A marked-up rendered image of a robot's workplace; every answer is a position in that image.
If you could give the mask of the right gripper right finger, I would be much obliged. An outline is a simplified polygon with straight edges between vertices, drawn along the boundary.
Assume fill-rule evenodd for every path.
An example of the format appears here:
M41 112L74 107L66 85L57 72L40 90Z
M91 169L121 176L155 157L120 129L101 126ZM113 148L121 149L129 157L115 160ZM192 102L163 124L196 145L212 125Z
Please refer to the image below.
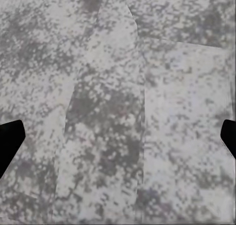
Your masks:
M236 159L236 122L224 120L220 136Z

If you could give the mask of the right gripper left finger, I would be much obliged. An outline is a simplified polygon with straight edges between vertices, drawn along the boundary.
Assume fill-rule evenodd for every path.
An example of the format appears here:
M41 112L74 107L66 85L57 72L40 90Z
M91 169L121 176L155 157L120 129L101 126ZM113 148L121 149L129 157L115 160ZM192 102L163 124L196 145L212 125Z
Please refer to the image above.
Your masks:
M22 120L0 125L0 178L26 138Z

